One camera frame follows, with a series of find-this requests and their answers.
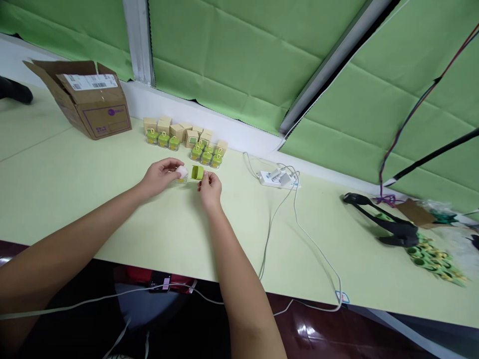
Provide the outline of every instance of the green curtain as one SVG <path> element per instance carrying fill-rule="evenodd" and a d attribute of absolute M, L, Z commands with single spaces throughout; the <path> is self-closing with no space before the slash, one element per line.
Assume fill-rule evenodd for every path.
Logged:
<path fill-rule="evenodd" d="M 0 32 L 70 60 L 94 60 L 133 79 L 121 0 L 2 0 Z"/>
<path fill-rule="evenodd" d="M 278 134 L 365 0 L 151 0 L 158 89 Z"/>
<path fill-rule="evenodd" d="M 478 19 L 476 0 L 410 1 L 356 54 L 281 151 L 379 183 L 381 161 L 398 128 Z M 386 164 L 385 180 L 479 126 L 478 61 L 479 36 L 410 120 Z M 478 154 L 479 138 L 392 188 L 473 210 L 479 206 Z"/>

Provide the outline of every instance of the phone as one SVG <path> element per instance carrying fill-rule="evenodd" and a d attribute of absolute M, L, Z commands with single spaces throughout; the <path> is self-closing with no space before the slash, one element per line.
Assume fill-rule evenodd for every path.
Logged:
<path fill-rule="evenodd" d="M 168 293 L 170 291 L 171 274 L 153 271 L 150 277 L 150 288 L 164 284 L 161 287 L 150 289 L 151 293 Z"/>

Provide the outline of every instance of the tiled floor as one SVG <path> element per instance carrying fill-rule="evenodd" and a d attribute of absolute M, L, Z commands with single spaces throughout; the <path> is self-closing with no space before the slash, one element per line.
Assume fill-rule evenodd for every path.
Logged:
<path fill-rule="evenodd" d="M 0 241 L 0 266 L 25 248 Z M 290 301 L 276 294 L 268 294 L 268 298 L 274 313 L 286 308 Z M 293 302 L 287 312 L 276 316 L 276 322 L 289 359 L 435 358 L 402 334 L 345 307 L 330 313 Z"/>

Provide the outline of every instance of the white power strip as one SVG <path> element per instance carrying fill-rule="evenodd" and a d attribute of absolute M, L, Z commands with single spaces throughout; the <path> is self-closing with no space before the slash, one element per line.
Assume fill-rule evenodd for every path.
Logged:
<path fill-rule="evenodd" d="M 285 185 L 282 185 L 279 182 L 279 179 L 272 180 L 270 177 L 271 172 L 260 171 L 258 175 L 260 176 L 259 183 L 268 187 L 278 187 L 285 189 L 291 189 L 291 187 L 293 187 L 293 189 L 301 188 L 301 185 L 299 185 L 298 187 L 298 181 L 292 175 L 289 175 L 289 177 L 291 178 L 291 183 Z"/>

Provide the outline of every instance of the open cardboard box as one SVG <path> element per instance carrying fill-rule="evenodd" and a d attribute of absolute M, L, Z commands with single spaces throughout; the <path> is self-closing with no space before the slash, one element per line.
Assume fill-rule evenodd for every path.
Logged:
<path fill-rule="evenodd" d="M 436 221 L 436 217 L 427 212 L 424 208 L 418 206 L 416 202 L 410 198 L 408 198 L 406 202 L 396 205 L 396 207 L 417 227 L 424 229 L 432 229 L 436 227 L 453 227 L 450 224 L 434 223 Z"/>
<path fill-rule="evenodd" d="M 131 130 L 126 97 L 113 70 L 93 61 L 24 61 L 47 86 L 72 126 L 99 140 Z"/>

